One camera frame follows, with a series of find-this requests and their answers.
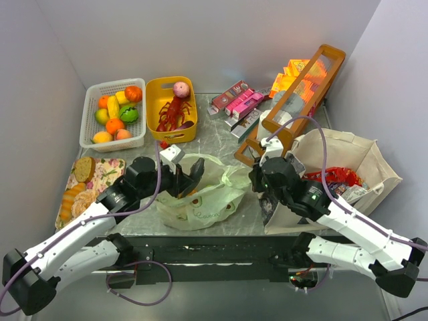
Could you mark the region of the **large red snack bag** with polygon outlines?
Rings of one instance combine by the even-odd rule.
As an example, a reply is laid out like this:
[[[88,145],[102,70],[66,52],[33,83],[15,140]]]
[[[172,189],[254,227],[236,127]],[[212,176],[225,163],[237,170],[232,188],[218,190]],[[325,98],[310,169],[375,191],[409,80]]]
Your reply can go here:
[[[310,181],[322,182],[322,171],[306,173],[303,178]],[[349,187],[362,186],[363,180],[355,171],[345,167],[330,167],[325,170],[324,180],[327,184],[346,183]]]

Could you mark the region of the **wooden snack tray box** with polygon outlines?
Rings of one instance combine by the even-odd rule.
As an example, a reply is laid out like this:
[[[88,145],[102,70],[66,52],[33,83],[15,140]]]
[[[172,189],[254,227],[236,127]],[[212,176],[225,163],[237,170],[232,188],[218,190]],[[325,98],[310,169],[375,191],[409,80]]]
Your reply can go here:
[[[251,166],[263,154],[259,142],[297,116],[313,116],[323,103],[346,54],[331,45],[321,45],[310,59],[290,59],[284,72],[271,86],[270,107],[259,116],[251,132],[234,154],[236,160]]]

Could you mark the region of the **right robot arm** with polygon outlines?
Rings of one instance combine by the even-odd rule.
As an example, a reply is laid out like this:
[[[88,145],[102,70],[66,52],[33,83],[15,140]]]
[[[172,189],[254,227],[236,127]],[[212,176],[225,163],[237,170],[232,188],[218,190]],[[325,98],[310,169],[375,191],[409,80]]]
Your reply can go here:
[[[302,232],[284,256],[287,264],[297,268],[311,263],[336,265],[368,276],[394,296],[409,296],[417,282],[427,242],[385,229],[342,197],[329,196],[322,183],[301,179],[284,158],[257,158],[249,177],[253,191],[275,199],[278,209],[288,208],[350,240],[349,244],[335,243]]]

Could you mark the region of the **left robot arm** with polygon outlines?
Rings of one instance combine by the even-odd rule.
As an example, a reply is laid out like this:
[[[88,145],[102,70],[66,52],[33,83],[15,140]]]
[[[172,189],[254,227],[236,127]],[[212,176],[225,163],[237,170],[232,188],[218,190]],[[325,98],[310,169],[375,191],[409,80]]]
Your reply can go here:
[[[39,245],[21,253],[17,249],[3,258],[1,295],[10,294],[18,310],[32,316],[43,310],[68,284],[107,267],[132,265],[136,253],[130,242],[114,233],[98,245],[83,250],[97,235],[113,228],[124,218],[144,211],[140,202],[153,202],[167,191],[179,198],[199,184],[205,161],[198,158],[190,173],[176,160],[140,156],[122,176],[105,189],[75,220]]]

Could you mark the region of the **grey toy fish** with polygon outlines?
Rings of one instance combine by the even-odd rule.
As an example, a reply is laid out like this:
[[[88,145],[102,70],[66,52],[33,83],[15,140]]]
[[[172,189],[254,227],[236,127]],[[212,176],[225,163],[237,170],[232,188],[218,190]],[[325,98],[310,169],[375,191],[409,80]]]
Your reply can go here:
[[[203,174],[205,172],[205,159],[200,157],[198,160],[191,166],[189,176],[191,179],[196,182],[198,185]]]

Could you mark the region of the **beige canvas tote bag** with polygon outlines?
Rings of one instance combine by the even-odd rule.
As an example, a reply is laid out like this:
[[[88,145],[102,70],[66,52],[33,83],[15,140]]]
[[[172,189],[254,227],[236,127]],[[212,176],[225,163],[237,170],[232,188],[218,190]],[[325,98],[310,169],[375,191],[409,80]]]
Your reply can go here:
[[[403,180],[383,158],[375,140],[350,132],[323,130],[326,137],[326,182],[362,214],[370,215],[382,200]],[[303,165],[303,177],[321,181],[323,146],[317,129],[294,140],[291,153]],[[325,227],[292,213],[273,197],[261,201],[265,211],[266,234],[298,233],[323,230]]]

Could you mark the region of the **light green plastic bag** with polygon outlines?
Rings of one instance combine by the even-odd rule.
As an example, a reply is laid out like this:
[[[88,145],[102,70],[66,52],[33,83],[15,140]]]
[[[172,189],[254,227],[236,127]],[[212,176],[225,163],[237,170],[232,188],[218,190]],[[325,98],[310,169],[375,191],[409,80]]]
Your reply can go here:
[[[250,190],[249,168],[225,165],[208,154],[187,154],[181,161],[183,170],[189,172],[201,157],[205,159],[205,171],[190,195],[176,199],[162,192],[154,202],[158,216],[169,227],[193,231],[224,221],[236,212]]]

